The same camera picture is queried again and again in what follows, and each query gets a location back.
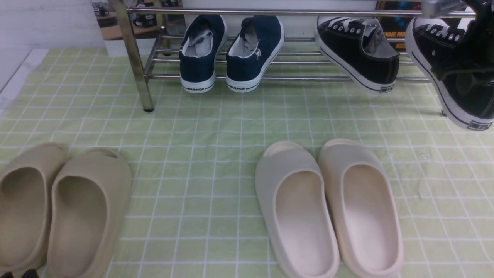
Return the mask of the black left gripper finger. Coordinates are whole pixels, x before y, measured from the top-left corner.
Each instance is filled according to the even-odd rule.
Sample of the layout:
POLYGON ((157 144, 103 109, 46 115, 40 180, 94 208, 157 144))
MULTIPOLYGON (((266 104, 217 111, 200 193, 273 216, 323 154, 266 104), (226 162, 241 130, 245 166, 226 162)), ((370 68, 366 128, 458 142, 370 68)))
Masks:
POLYGON ((6 272, 0 278, 14 278, 14 275, 11 272, 6 272))
POLYGON ((39 275, 36 269, 28 269, 22 274, 21 278, 39 278, 39 275))

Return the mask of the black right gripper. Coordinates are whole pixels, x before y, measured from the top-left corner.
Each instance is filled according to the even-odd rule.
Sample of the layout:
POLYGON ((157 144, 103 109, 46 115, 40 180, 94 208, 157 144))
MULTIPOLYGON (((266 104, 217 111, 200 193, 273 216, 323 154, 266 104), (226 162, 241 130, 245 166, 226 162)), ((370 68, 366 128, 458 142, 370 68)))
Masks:
POLYGON ((465 0, 475 13, 462 41, 462 66, 493 65, 493 1, 465 0))

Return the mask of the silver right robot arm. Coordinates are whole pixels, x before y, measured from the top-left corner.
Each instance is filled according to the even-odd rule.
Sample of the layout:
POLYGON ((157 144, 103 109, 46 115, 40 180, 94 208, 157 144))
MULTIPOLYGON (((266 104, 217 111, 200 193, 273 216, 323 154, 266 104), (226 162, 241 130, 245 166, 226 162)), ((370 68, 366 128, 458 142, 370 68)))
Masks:
POLYGON ((461 53, 476 54, 480 61, 493 63, 493 1, 492 0, 423 0, 422 16, 437 18, 468 6, 475 19, 467 25, 461 53))

